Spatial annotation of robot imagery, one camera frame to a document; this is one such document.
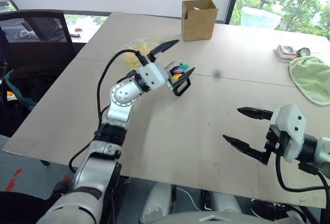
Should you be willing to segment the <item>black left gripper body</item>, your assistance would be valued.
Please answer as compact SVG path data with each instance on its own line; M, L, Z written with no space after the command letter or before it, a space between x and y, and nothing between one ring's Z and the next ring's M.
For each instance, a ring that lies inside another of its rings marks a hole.
M190 78L188 76L181 76L177 81L168 80L168 88L175 96L181 96L190 86Z

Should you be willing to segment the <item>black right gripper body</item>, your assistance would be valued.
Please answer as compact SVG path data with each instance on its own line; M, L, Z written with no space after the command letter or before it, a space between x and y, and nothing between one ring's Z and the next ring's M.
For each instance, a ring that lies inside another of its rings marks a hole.
M288 134L285 131L280 131L277 135L271 128L268 129L266 135L265 149L267 152L284 155L288 145Z

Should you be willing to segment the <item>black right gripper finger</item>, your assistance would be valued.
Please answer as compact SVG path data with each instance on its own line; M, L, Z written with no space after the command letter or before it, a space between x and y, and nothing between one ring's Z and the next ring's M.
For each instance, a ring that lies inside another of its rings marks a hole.
M237 138L233 138L227 135L222 135L223 138L235 149L240 151L241 153L248 155L264 165L268 164L270 158L270 152L262 152L250 147L250 145L244 141L241 141Z
M253 107L240 107L237 108L237 111L249 118L258 120L271 120L271 117L273 115L272 111Z

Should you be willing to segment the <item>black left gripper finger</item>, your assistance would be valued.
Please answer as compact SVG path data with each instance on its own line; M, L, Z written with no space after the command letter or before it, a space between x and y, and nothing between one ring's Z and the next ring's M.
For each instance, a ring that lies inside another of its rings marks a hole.
M179 42L179 39L176 39L176 40L167 41L167 42L164 42L164 43L158 45L157 47L152 49L147 54L147 57L148 57L149 61L150 62L155 62L156 61L156 54L165 52L166 50L170 49L172 46L174 46L178 42Z
M174 84L181 84L181 83L185 82L185 81L189 78L189 76L192 74L192 72L193 72L194 70L195 70L195 67L191 68L191 69L188 70L187 72L184 72L184 73L182 74L182 76L180 76L180 77L178 78L178 80L175 81Z

